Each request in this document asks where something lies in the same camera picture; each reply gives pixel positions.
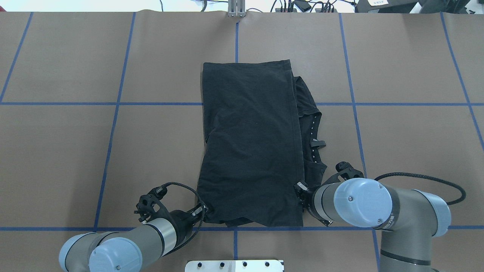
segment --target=blue tape line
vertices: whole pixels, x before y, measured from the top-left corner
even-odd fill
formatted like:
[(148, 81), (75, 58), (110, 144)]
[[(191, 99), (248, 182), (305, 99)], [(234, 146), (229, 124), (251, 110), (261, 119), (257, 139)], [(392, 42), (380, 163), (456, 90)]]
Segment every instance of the blue tape line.
[(124, 65), (123, 65), (123, 68), (122, 68), (120, 88), (119, 88), (119, 91), (118, 91), (118, 100), (117, 100), (117, 103), (116, 103), (116, 109), (114, 110), (113, 125), (111, 127), (111, 135), (109, 136), (109, 145), (107, 147), (107, 155), (106, 155), (106, 162), (104, 164), (103, 180), (101, 182), (101, 189), (99, 191), (99, 199), (97, 201), (96, 217), (94, 219), (94, 227), (93, 227), (94, 231), (97, 231), (97, 227), (98, 227), (98, 224), (99, 224), (99, 215), (101, 213), (101, 204), (103, 203), (104, 187), (106, 185), (107, 166), (109, 164), (109, 159), (111, 157), (111, 148), (113, 146), (114, 129), (116, 128), (116, 121), (118, 119), (118, 111), (119, 111), (119, 108), (120, 108), (121, 93), (122, 93), (122, 87), (123, 87), (123, 83), (124, 83), (124, 75), (126, 74), (126, 66), (128, 65), (129, 48), (131, 46), (131, 38), (133, 37), (133, 28), (134, 28), (134, 25), (135, 25), (135, 18), (136, 18), (136, 13), (133, 12), (133, 18), (131, 19), (131, 29), (129, 30), (128, 45), (126, 46), (126, 55), (124, 57)]
[(338, 13), (338, 15), (339, 15), (339, 26), (340, 26), (340, 29), (341, 29), (341, 40), (343, 41), (343, 51), (345, 53), (346, 72), (348, 74), (349, 93), (351, 94), (351, 104), (353, 106), (353, 116), (355, 118), (356, 136), (358, 137), (358, 145), (360, 146), (360, 158), (361, 158), (362, 164), (363, 164), (364, 176), (367, 177), (366, 163), (364, 161), (362, 137), (361, 137), (361, 133), (360, 133), (360, 124), (358, 123), (358, 114), (356, 112), (355, 94), (353, 92), (353, 82), (351, 80), (351, 72), (350, 72), (350, 69), (349, 69), (348, 50), (347, 50), (347, 47), (346, 47), (345, 30), (343, 28), (343, 18), (341, 16), (341, 13)]
[(380, 271), (380, 250), (378, 249), (377, 232), (374, 229), (372, 229), (371, 233), (373, 236), (373, 246), (375, 248), (375, 256), (377, 258), (377, 267), (379, 272)]
[(235, 62), (239, 62), (239, 23), (235, 23)]
[(342, 102), (325, 102), (316, 103), (317, 106), (352, 106), (352, 103), (342, 103)]
[(451, 53), (452, 61), (454, 62), (455, 70), (457, 71), (457, 76), (459, 77), (460, 85), (462, 86), (462, 91), (464, 92), (464, 96), (466, 97), (467, 105), (469, 106), (470, 115), (472, 116), (472, 121), (474, 122), (477, 136), (479, 137), (479, 141), (481, 142), (481, 147), (484, 151), (483, 136), (481, 134), (481, 130), (479, 129), (479, 125), (477, 124), (476, 116), (474, 115), (474, 110), (472, 110), (472, 105), (470, 104), (470, 99), (469, 99), (469, 95), (467, 94), (466, 85), (464, 85), (464, 80), (462, 79), (462, 75), (460, 74), (459, 65), (457, 64), (457, 60), (455, 59), (454, 50), (452, 49), (451, 41), (449, 39), (449, 34), (447, 32), (447, 26), (445, 25), (444, 13), (442, 12), (440, 12), (440, 19), (442, 20), (445, 39), (447, 40), (447, 45), (449, 46), (449, 51)]
[(0, 102), (3, 100), (3, 96), (5, 95), (5, 91), (7, 91), (7, 86), (8, 82), (10, 81), (10, 76), (12, 75), (12, 72), (14, 71), (15, 63), (17, 62), (18, 54), (20, 53), (20, 49), (22, 48), (22, 45), (25, 40), (25, 36), (27, 35), (27, 30), (29, 30), (30, 22), (32, 21), (32, 16), (33, 12), (30, 13), (29, 19), (27, 21), (27, 25), (25, 26), (24, 33), (22, 35), (22, 38), (20, 39), (20, 43), (18, 44), (17, 47), (17, 52), (15, 52), (14, 60), (12, 61), (12, 65), (10, 66), (10, 70), (8, 71), (7, 79), (5, 80), (5, 84), (3, 85), (3, 89), (0, 94)]
[(356, 102), (357, 106), (467, 106), (467, 103), (386, 103)]
[[(115, 106), (116, 102), (0, 102), (11, 106)], [(467, 103), (355, 102), (356, 106), (468, 106)], [(470, 103), (484, 106), (484, 103)], [(120, 106), (203, 106), (202, 102), (120, 102)], [(317, 106), (352, 106), (351, 102), (321, 102)]]
[(234, 260), (239, 259), (239, 246), (237, 245), (238, 233), (234, 230)]
[(121, 102), (122, 106), (202, 106), (202, 102)]
[(0, 231), (92, 231), (92, 227), (0, 227)]
[(106, 106), (116, 105), (116, 102), (1, 102), (0, 105), (13, 106)]
[[(130, 231), (134, 227), (98, 227), (97, 231)], [(484, 229), (484, 225), (449, 226), (449, 229)], [(369, 227), (202, 227), (200, 231), (360, 231)], [(0, 231), (93, 231), (92, 227), (0, 227)]]
[(449, 226), (449, 229), (484, 229), (484, 226)]

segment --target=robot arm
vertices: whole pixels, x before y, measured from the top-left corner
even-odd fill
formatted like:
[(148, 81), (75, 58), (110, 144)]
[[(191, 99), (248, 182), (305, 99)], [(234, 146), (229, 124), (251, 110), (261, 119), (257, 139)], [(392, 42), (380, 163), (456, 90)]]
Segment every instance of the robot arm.
[(69, 239), (59, 254), (62, 269), (66, 272), (139, 272), (188, 243), (196, 235), (195, 232), (187, 240), (193, 226), (203, 220), (205, 205), (199, 198), (200, 203), (187, 212), (168, 212), (160, 199), (171, 184), (178, 185), (169, 182), (140, 197), (135, 213), (140, 214), (142, 226), (127, 232), (91, 232)]
[(431, 240), (445, 234), (451, 223), (447, 203), (433, 194), (365, 179), (348, 163), (336, 169), (340, 172), (321, 186), (296, 185), (310, 214), (326, 225), (340, 221), (381, 229), (381, 272), (433, 272)]

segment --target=wire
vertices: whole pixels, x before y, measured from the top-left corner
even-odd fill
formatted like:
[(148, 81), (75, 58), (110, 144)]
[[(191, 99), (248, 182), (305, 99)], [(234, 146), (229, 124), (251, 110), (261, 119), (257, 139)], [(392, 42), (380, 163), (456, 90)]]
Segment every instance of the wire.
[(313, 12), (314, 7), (316, 7), (316, 5), (317, 5), (317, 4), (319, 4), (319, 3), (321, 3), (321, 11), (322, 11), (322, 10), (324, 9), (324, 4), (325, 4), (325, 3), (324, 3), (324, 2), (322, 2), (322, 1), (318, 1), (318, 2), (316, 2), (316, 3), (315, 3), (315, 4), (314, 4), (312, 7), (311, 7), (311, 10), (309, 11), (309, 13)]
[(272, 12), (272, 10), (274, 9), (274, 6), (275, 6), (275, 3), (276, 2), (277, 2), (277, 0), (274, 0), (274, 3), (272, 3), (271, 11), (269, 11), (269, 12)]
[(207, 0), (203, 0), (203, 8), (200, 12), (204, 12), (206, 8), (207, 8)]
[(317, 2), (306, 1), (306, 0), (292, 0), (292, 1), (299, 1), (299, 2), (306, 2), (306, 3), (313, 3), (313, 4), (316, 4), (317, 3)]
[(260, 9), (256, 9), (256, 8), (250, 8), (250, 9), (247, 9), (247, 11), (249, 11), (249, 10), (257, 10), (257, 11), (259, 11), (259, 12), (263, 12), (263, 11), (261, 11)]
[(387, 177), (393, 177), (393, 176), (402, 176), (402, 177), (412, 177), (412, 178), (426, 179), (426, 180), (431, 180), (431, 181), (437, 181), (437, 182), (443, 183), (445, 185), (448, 185), (450, 187), (454, 187), (455, 189), (457, 189), (457, 190), (460, 191), (461, 196), (458, 199), (456, 199), (456, 200), (446, 202), (447, 205), (449, 205), (449, 206), (450, 205), (453, 205), (453, 204), (460, 203), (460, 202), (464, 201), (464, 199), (466, 199), (466, 191), (462, 187), (460, 187), (459, 185), (457, 185), (457, 184), (455, 184), (453, 182), (450, 182), (450, 181), (441, 180), (439, 178), (434, 178), (434, 177), (427, 176), (427, 175), (413, 174), (413, 173), (404, 173), (404, 172), (393, 172), (393, 173), (388, 173), (388, 174), (381, 175), (381, 176), (375, 178), (375, 180), (378, 181), (378, 180), (381, 180), (381, 179), (384, 179), (384, 178), (387, 178)]
[(178, 182), (167, 182), (165, 184), (163, 184), (162, 186), (165, 186), (165, 187), (168, 187), (170, 185), (176, 185), (176, 186), (180, 186), (180, 187), (183, 187), (183, 188), (186, 188), (190, 191), (192, 191), (195, 196), (197, 196), (198, 198), (198, 201), (200, 202), (200, 204), (202, 205), (202, 218), (200, 219), (200, 223), (198, 224), (198, 227), (197, 229), (195, 230), (195, 232), (192, 234), (192, 236), (190, 236), (190, 238), (188, 238), (183, 244), (181, 244), (180, 246), (172, 249), (170, 252), (168, 252), (166, 255), (168, 254), (171, 254), (179, 249), (181, 249), (182, 247), (184, 247), (186, 244), (188, 244), (196, 235), (197, 233), (200, 231), (200, 228), (202, 227), (202, 223), (203, 223), (203, 220), (205, 220), (205, 208), (206, 208), (206, 205), (205, 205), (205, 202), (203, 202), (202, 198), (200, 197), (200, 195), (192, 188), (186, 186), (185, 184), (182, 184), (182, 183), (178, 183)]

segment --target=light blue joint cap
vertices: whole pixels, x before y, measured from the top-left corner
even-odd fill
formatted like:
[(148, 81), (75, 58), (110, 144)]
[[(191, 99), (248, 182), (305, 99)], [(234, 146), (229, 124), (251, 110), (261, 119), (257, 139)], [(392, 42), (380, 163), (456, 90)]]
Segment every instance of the light blue joint cap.
[(428, 202), (430, 202), (432, 208), (434, 208), (435, 215), (437, 216), (437, 231), (432, 236), (439, 237), (444, 235), (452, 221), (451, 210), (449, 209), (447, 203), (445, 203), (442, 198), (434, 194), (422, 192), (416, 189), (413, 189), (413, 191), (421, 193), (425, 198), (427, 198)]
[(91, 272), (139, 272), (143, 256), (130, 239), (115, 237), (96, 247), (89, 257)]
[(67, 242), (64, 243), (62, 246), (60, 252), (59, 252), (59, 264), (60, 268), (64, 270), (65, 272), (67, 271), (67, 267), (65, 266), (65, 259), (67, 258), (67, 254), (69, 253), (69, 250), (71, 250), (71, 247), (82, 237), (88, 235), (88, 234), (93, 234), (95, 232), (89, 232), (89, 233), (84, 233), (84, 234), (78, 234), (76, 236), (71, 237)]
[(357, 227), (379, 226), (392, 213), (392, 197), (387, 188), (371, 179), (355, 178), (341, 183), (333, 200), (339, 216)]

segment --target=white metal plate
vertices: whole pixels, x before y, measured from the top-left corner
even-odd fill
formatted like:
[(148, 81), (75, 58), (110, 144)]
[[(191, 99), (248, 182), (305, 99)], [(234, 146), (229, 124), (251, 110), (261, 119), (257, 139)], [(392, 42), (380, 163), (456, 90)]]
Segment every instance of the white metal plate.
[(283, 260), (189, 261), (185, 272), (284, 272)]

